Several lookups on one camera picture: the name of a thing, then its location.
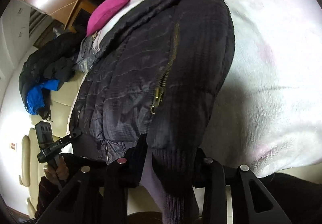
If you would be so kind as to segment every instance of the black puffer jacket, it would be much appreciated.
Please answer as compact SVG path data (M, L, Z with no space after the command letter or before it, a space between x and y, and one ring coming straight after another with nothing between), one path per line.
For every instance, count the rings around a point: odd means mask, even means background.
M46 68L61 57L69 58L79 52L84 37L82 33L64 33L28 57L19 76L19 91L26 110L27 94L32 87L45 80ZM51 79L50 72L46 74L46 79Z
M74 153L110 163L147 134L164 222L185 223L196 150L234 47L223 0L143 1L100 43L71 116L70 130L83 132Z

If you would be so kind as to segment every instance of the ribbed cuff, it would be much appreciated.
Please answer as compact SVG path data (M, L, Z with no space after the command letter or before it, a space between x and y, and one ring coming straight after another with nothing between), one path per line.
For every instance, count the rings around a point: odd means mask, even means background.
M197 149L152 150L152 166L166 195L164 224L191 223L199 209L192 188L194 158Z

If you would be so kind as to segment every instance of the dark red clothing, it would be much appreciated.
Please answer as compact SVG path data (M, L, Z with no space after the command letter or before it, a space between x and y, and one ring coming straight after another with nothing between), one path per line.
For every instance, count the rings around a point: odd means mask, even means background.
M40 218L41 214L43 214L58 193L59 189L56 185L52 184L46 177L41 178L39 183L37 211L35 213L36 220Z

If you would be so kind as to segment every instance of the hand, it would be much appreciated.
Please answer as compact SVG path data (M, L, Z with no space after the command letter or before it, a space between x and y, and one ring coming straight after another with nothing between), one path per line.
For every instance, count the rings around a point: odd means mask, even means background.
M68 168L63 156L59 156L59 162L60 164L56 171L50 165L45 165L43 168L46 179L48 179L54 185L58 185L59 183L58 179L65 181L69 177Z

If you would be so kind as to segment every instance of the beige leather sofa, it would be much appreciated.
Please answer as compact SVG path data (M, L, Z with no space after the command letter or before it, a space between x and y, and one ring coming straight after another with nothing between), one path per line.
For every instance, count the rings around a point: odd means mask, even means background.
M69 82L64 83L59 91L51 92L51 121L49 122L54 141L66 135L70 110L83 77L82 72L76 72L75 76ZM31 115L30 117L33 125L42 120L38 115ZM39 152L36 130L31 128L28 136L24 136L22 139L22 174L19 175L20 184L29 188L30 197L26 203L31 218L34 217L38 204L39 182L41 177L45 175L44 164L40 164L37 159Z

